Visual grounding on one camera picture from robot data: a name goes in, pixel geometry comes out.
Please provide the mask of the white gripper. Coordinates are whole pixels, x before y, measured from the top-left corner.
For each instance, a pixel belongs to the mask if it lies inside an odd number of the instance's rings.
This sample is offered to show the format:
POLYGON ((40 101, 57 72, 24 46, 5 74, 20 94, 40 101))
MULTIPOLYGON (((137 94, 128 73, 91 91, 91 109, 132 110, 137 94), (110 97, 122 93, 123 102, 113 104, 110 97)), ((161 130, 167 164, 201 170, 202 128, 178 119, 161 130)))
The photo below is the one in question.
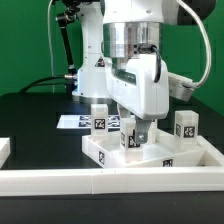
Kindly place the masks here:
POLYGON ((125 73, 134 76, 135 83, 117 78, 107 68, 108 93, 118 103, 117 110, 121 118, 130 118, 131 112, 139 117, 136 119, 134 139, 137 144, 145 144, 152 120, 164 119, 169 111, 167 66, 161 61, 161 76, 155 82, 156 55, 141 54, 138 58, 128 60, 125 73))

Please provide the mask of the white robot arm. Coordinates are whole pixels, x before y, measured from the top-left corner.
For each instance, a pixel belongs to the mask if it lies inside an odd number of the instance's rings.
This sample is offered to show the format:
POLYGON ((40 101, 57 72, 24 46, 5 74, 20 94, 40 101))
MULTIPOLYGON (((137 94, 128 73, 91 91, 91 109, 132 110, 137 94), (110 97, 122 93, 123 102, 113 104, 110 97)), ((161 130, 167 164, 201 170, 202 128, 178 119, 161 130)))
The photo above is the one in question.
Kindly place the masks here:
POLYGON ((56 0, 65 11, 56 17, 62 32, 72 94, 95 102, 112 98, 122 117, 134 115, 134 138, 169 110, 169 98, 187 101, 206 81, 211 46, 203 21, 217 0, 56 0), (161 58, 161 26, 196 25, 202 34, 206 65, 195 82, 170 73, 161 58))

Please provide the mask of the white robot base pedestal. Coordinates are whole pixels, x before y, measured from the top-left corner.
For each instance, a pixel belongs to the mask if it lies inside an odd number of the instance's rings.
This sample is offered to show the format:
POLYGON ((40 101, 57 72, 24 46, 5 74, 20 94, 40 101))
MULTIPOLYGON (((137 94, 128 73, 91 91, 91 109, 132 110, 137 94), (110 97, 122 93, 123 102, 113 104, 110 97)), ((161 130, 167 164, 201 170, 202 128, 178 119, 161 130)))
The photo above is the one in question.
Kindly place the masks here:
POLYGON ((103 41, 103 15, 100 4, 84 3, 78 18, 83 40, 83 63, 78 69, 78 87, 72 92, 73 100, 84 103, 108 103, 106 67, 101 50, 103 41))

